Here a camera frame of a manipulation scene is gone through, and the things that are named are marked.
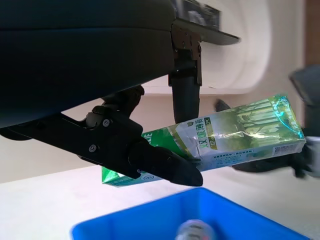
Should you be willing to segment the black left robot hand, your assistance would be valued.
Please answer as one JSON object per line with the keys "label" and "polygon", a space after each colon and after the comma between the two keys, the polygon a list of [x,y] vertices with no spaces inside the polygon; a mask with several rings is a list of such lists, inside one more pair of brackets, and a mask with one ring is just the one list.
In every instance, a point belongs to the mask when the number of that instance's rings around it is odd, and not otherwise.
{"label": "black left robot hand", "polygon": [[130,115],[142,84],[169,75],[175,119],[198,116],[200,43],[168,0],[3,0],[0,134],[199,187],[197,167],[149,144]]}

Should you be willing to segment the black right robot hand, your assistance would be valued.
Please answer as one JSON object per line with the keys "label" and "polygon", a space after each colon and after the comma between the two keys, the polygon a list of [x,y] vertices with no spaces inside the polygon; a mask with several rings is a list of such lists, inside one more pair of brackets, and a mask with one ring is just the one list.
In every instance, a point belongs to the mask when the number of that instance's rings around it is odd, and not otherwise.
{"label": "black right robot hand", "polygon": [[306,175],[320,177],[320,66],[309,65],[293,72],[290,81],[304,103],[304,128],[306,138],[302,152],[233,165],[232,168],[247,173],[265,173],[291,167],[296,178]]}

